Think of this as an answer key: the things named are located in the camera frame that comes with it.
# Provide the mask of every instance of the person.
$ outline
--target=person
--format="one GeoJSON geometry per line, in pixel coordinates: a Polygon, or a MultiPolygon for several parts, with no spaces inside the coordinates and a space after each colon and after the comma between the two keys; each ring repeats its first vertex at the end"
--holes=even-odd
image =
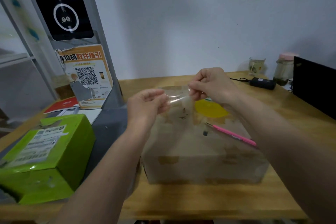
{"type": "MultiPolygon", "coordinates": [[[[188,86],[194,101],[210,97],[241,120],[311,219],[336,221],[335,154],[238,89],[221,68],[200,70],[188,86]]],[[[160,89],[143,90],[129,98],[125,132],[51,223],[116,223],[156,115],[168,108],[168,97],[160,89]]]]}

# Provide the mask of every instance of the torn poster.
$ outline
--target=torn poster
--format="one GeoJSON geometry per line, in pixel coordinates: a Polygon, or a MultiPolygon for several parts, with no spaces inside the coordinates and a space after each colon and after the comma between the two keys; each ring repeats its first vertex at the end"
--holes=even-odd
{"type": "Polygon", "coordinates": [[[101,44],[56,50],[81,109],[102,108],[113,81],[101,44]]]}

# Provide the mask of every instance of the wooden table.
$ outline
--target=wooden table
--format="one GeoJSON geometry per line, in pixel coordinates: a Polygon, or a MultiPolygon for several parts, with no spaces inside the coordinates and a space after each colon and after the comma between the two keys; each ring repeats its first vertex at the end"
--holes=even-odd
{"type": "MultiPolygon", "coordinates": [[[[246,72],[229,73],[232,78],[246,72]]],[[[127,99],[134,93],[160,86],[186,85],[192,75],[121,80],[127,99]]],[[[297,98],[280,86],[264,90],[247,83],[234,83],[247,94],[266,103],[316,141],[336,149],[336,121],[297,98]]],[[[37,124],[40,113],[14,132],[0,139],[0,151],[37,124]]],[[[0,205],[2,220],[50,220],[63,203],[41,205],[0,205]]],[[[120,218],[132,219],[276,219],[306,218],[272,167],[260,184],[149,185],[141,169],[135,191],[125,201],[120,218]]]]}

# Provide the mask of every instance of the jar with pink lid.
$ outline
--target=jar with pink lid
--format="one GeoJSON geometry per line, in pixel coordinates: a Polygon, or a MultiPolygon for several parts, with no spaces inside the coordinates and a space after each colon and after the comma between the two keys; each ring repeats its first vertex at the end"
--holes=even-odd
{"type": "Polygon", "coordinates": [[[277,60],[277,65],[273,77],[273,81],[275,81],[280,86],[284,86],[287,84],[288,79],[293,77],[293,68],[294,68],[294,57],[298,56],[298,54],[285,52],[279,55],[279,59],[277,60]]]}

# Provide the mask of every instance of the yellow disc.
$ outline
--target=yellow disc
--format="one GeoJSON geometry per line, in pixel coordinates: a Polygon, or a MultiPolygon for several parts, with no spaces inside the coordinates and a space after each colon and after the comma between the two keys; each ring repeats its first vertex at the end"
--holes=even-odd
{"type": "Polygon", "coordinates": [[[210,118],[219,118],[229,114],[223,107],[213,102],[211,98],[196,101],[195,109],[200,114],[210,118]]]}

